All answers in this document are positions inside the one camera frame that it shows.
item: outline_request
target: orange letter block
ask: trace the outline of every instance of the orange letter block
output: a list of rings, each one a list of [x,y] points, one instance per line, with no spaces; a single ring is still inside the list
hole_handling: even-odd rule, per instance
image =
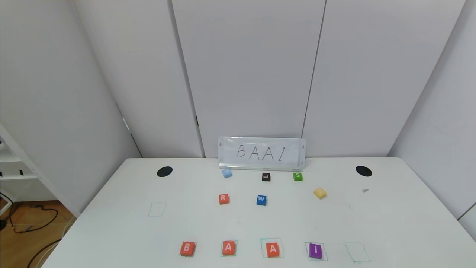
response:
[[[235,241],[223,241],[223,255],[235,255]]]
[[[194,250],[195,250],[195,242],[183,242],[182,248],[180,249],[180,255],[192,256]]]
[[[268,258],[279,257],[279,246],[277,243],[267,243],[266,252],[268,253]]]
[[[228,196],[228,194],[219,195],[218,200],[220,202],[220,205],[230,203],[230,197]]]

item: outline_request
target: sign holder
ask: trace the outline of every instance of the sign holder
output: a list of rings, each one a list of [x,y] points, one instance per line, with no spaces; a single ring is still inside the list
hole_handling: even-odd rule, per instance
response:
[[[302,171],[306,140],[297,138],[218,138],[220,168]]]

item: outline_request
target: block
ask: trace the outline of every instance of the block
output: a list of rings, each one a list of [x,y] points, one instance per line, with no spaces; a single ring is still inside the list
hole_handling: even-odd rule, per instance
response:
[[[323,197],[325,197],[327,195],[327,193],[324,191],[324,189],[322,189],[321,187],[317,188],[316,190],[314,190],[314,194],[319,198],[319,199],[322,199]]]
[[[276,242],[266,244],[266,253],[268,258],[279,257],[279,246]]]
[[[223,241],[223,256],[235,255],[235,241]]]
[[[185,241],[182,243],[182,248],[180,249],[180,255],[193,256],[193,251],[195,251],[195,242]]]
[[[293,173],[294,181],[302,181],[302,174],[300,172]]]
[[[229,178],[229,177],[231,177],[231,176],[233,175],[233,174],[231,173],[231,170],[230,170],[229,168],[224,169],[224,170],[222,170],[221,172],[223,173],[223,176],[224,176],[225,178]]]
[[[318,244],[309,244],[309,257],[322,259],[322,247]]]
[[[271,175],[269,173],[264,173],[263,172],[263,175],[261,177],[261,180],[264,181],[264,182],[268,182],[271,180]]]
[[[258,195],[258,198],[256,199],[256,205],[266,206],[266,196]]]
[[[228,196],[228,194],[219,195],[218,201],[220,202],[220,205],[228,204],[230,203],[230,196]]]

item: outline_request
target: wooden floor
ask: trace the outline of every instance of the wooden floor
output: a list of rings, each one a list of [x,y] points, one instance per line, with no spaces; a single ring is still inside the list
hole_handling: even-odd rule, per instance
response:
[[[23,231],[29,226],[38,228],[48,223],[55,215],[54,211],[43,211],[41,208],[31,208],[30,206],[42,205],[44,208],[54,208],[58,210],[58,217],[48,226],[28,233],[15,234],[11,229],[10,222],[0,231],[0,268],[26,268],[30,259],[47,244],[60,239],[63,230],[69,220],[71,223],[76,220],[59,201],[25,202],[19,206],[12,216],[13,224],[17,232]],[[8,217],[5,212],[1,218]],[[30,268],[35,268],[41,256],[48,250],[42,251],[32,262]],[[50,251],[41,263],[44,263]]]

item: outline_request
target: drawn square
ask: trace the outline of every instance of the drawn square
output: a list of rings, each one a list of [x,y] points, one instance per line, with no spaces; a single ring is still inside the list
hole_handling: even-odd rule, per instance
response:
[[[362,243],[346,243],[347,252],[354,262],[370,262],[370,257]]]
[[[280,238],[262,238],[261,240],[261,251],[263,258],[268,258],[268,253],[266,252],[267,243],[277,243],[279,246],[279,256],[275,258],[284,258],[284,247]]]
[[[167,203],[151,203],[149,210],[149,217],[160,217],[164,214]]]
[[[223,243],[225,241],[235,241],[235,255],[223,255]],[[238,240],[233,240],[233,239],[229,239],[229,240],[225,240],[223,242],[221,242],[221,247],[220,247],[220,254],[221,254],[221,257],[234,257],[237,255],[237,251],[238,251]]]
[[[322,259],[318,259],[318,258],[311,258],[311,256],[309,256],[309,244],[318,244],[318,245],[321,245],[322,247]],[[327,258],[327,253],[326,253],[326,248],[324,247],[324,243],[318,243],[318,242],[304,242],[304,245],[306,246],[306,253],[307,253],[307,257],[309,260],[325,260],[325,261],[329,261],[329,259]]]

